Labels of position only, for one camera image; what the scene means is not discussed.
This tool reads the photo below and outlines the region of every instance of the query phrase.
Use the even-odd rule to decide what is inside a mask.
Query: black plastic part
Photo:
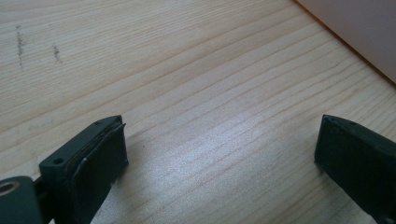
[[[98,120],[39,164],[56,223],[92,221],[128,164],[123,127],[121,116]]]
[[[15,176],[0,181],[0,223],[44,223],[30,177]]]
[[[395,143],[355,122],[324,115],[315,162],[377,223],[394,223]]]

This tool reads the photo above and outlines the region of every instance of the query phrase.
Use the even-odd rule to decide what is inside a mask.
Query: wooden table
[[[0,178],[121,114],[92,223],[374,223],[313,163],[323,114],[396,140],[395,85],[291,0],[0,3]]]

